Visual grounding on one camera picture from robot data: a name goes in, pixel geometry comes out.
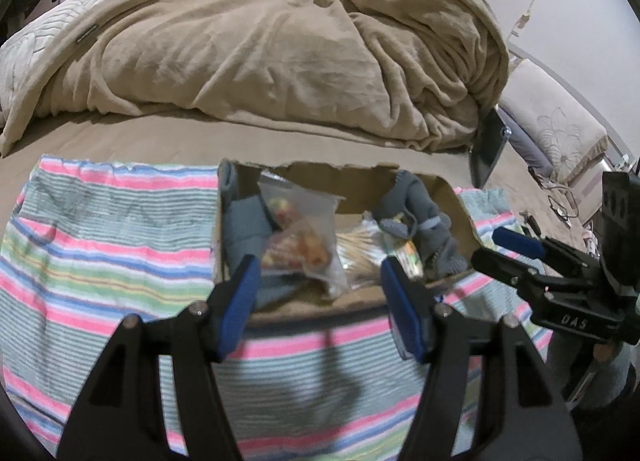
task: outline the electrical cord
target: electrical cord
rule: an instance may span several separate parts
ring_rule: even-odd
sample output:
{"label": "electrical cord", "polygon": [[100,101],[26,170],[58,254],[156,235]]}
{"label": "electrical cord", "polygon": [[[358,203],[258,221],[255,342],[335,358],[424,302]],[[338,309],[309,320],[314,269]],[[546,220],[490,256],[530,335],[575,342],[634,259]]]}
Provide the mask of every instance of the electrical cord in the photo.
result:
{"label": "electrical cord", "polygon": [[527,11],[524,12],[520,16],[520,18],[515,22],[515,24],[513,25],[513,28],[507,35],[507,42],[511,40],[511,37],[513,37],[513,35],[515,35],[516,37],[518,36],[518,32],[516,31],[516,29],[521,30],[522,28],[524,28],[524,25],[527,24],[527,22],[529,22],[529,19],[531,18],[531,10],[535,2],[536,0],[531,0],[531,2],[529,3],[529,8],[527,8]]}
{"label": "electrical cord", "polygon": [[553,181],[548,180],[543,176],[540,176],[540,174],[533,171],[532,168],[529,169],[529,172],[530,174],[534,175],[534,179],[536,180],[538,185],[540,185],[540,188],[543,188],[544,190],[549,190],[549,191],[558,190],[559,192],[564,193],[564,195],[567,198],[567,201],[569,202],[569,205],[571,206],[571,208],[575,210],[575,215],[569,215],[569,210],[567,210],[567,208],[561,202],[551,197],[551,195],[548,195],[546,197],[549,200],[549,206],[553,210],[556,210],[558,212],[562,211],[566,219],[577,219],[580,217],[580,208],[578,207],[578,203],[575,200],[574,193],[571,191],[569,187],[567,187],[566,185],[562,185],[560,183],[554,183]]}

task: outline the gray towel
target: gray towel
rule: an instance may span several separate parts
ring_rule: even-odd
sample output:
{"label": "gray towel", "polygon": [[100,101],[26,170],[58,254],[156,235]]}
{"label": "gray towel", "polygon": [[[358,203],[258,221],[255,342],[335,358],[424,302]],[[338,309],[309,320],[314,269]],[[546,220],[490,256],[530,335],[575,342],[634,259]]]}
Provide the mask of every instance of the gray towel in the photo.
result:
{"label": "gray towel", "polygon": [[[245,255],[254,255],[260,260],[267,241],[279,229],[271,223],[260,196],[239,199],[235,165],[226,160],[222,162],[218,168],[218,182],[223,206],[222,245],[226,264],[233,275]],[[301,275],[263,277],[254,309],[289,298],[302,279]]]}

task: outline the gray cloth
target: gray cloth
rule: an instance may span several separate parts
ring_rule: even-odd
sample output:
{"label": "gray cloth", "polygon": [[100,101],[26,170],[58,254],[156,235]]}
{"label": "gray cloth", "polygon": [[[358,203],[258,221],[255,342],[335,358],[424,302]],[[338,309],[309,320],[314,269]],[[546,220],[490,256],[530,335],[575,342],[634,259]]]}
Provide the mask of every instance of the gray cloth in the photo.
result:
{"label": "gray cloth", "polygon": [[554,170],[546,154],[536,145],[529,134],[501,107],[496,109],[504,124],[510,128],[509,143],[515,151],[544,178],[549,178]]}
{"label": "gray cloth", "polygon": [[[565,333],[553,333],[549,342],[546,364],[561,389],[569,382],[571,365],[584,344],[581,338]],[[609,405],[622,392],[631,365],[631,346],[622,344],[619,352],[595,375],[580,401],[580,409],[600,409]]]}
{"label": "gray cloth", "polygon": [[[222,199],[222,245],[224,258],[233,275],[245,255],[260,260],[267,241],[274,234],[268,210],[260,196],[239,199],[238,171],[235,165],[224,161],[218,167],[218,183]],[[297,291],[302,276],[263,276],[255,297],[254,309],[289,298]]]}
{"label": "gray cloth", "polygon": [[[399,214],[404,222],[394,220]],[[415,174],[407,170],[398,172],[396,184],[380,200],[373,217],[383,231],[414,241],[428,280],[466,270],[467,262],[458,253],[458,243],[449,231],[449,217],[440,211]]]}

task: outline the gray sock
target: gray sock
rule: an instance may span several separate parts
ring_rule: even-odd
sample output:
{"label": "gray sock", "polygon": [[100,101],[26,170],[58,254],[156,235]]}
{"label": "gray sock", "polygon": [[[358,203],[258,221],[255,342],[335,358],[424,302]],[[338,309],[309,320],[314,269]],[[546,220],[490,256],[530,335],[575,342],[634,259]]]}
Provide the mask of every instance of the gray sock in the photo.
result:
{"label": "gray sock", "polygon": [[232,201],[240,199],[238,171],[236,165],[228,160],[222,160],[218,166],[218,191],[223,210],[226,210]]}
{"label": "gray sock", "polygon": [[[406,224],[394,218],[403,214]],[[428,279],[443,279],[468,267],[458,253],[458,243],[449,231],[451,221],[429,196],[424,183],[409,171],[401,170],[394,187],[373,212],[383,231],[413,239]]]}

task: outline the screw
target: screw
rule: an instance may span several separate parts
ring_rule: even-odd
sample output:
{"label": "screw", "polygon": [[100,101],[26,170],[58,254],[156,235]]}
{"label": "screw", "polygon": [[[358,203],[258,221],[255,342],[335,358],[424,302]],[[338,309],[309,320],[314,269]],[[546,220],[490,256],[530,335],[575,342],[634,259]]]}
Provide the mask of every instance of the screw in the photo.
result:
{"label": "screw", "polygon": [[515,329],[520,325],[520,321],[513,313],[509,313],[503,316],[502,321],[505,323],[506,326],[510,327],[511,329]]}
{"label": "screw", "polygon": [[204,300],[196,300],[189,306],[189,313],[192,315],[201,316],[209,311],[209,306]]}
{"label": "screw", "polygon": [[132,313],[124,317],[124,319],[122,320],[122,325],[126,329],[133,329],[135,326],[138,325],[138,322],[140,322],[140,317]]}
{"label": "screw", "polygon": [[442,302],[439,302],[435,305],[435,312],[443,317],[447,317],[449,316],[451,313],[453,313],[453,309],[450,305],[444,304]]}

